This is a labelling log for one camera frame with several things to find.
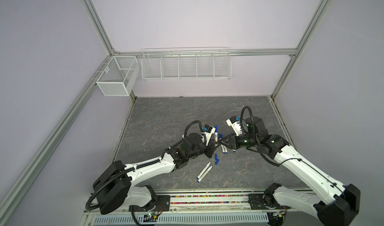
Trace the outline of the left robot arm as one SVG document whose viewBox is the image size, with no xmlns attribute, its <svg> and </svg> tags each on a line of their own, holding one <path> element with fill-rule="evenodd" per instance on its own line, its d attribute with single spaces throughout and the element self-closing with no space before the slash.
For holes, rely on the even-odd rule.
<svg viewBox="0 0 384 226">
<path fill-rule="evenodd" d="M 94 182 L 94 192 L 86 202 L 85 209 L 99 209 L 102 215 L 106 215 L 127 203 L 148 211 L 155 206 L 158 197 L 151 186 L 139 187 L 140 183 L 181 169 L 189 160 L 201 155 L 211 158 L 217 146 L 218 143 L 210 137 L 191 133 L 163 150 L 159 157 L 135 164 L 115 161 Z"/>
</svg>

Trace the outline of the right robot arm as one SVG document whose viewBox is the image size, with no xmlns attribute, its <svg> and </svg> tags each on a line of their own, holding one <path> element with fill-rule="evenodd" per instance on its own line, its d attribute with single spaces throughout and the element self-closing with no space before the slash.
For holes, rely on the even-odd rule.
<svg viewBox="0 0 384 226">
<path fill-rule="evenodd" d="M 280 135 L 269 134 L 261 118 L 243 120 L 232 116 L 226 123 L 234 134 L 221 139 L 224 146 L 235 150 L 246 147 L 261 154 L 270 164 L 287 168 L 314 192 L 309 195 L 273 183 L 266 188 L 259 204 L 269 209 L 286 206 L 305 212 L 324 226 L 349 226 L 358 215 L 361 191 L 324 173 Z"/>
</svg>

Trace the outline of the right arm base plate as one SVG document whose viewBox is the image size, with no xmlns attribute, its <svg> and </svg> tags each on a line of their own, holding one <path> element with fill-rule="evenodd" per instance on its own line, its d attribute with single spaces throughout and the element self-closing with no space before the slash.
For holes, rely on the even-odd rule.
<svg viewBox="0 0 384 226">
<path fill-rule="evenodd" d="M 270 195 L 264 194 L 249 194 L 248 203 L 252 210 L 283 210 L 291 209 L 288 206 L 282 206 Z"/>
</svg>

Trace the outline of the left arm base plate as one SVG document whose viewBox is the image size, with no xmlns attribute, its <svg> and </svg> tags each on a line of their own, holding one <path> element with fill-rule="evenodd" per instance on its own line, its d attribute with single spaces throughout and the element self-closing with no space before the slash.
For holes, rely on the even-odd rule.
<svg viewBox="0 0 384 226">
<path fill-rule="evenodd" d="M 143 207 L 132 206 L 134 212 L 168 212 L 171 205 L 171 196 L 170 195 L 159 195 L 152 199 Z"/>
</svg>

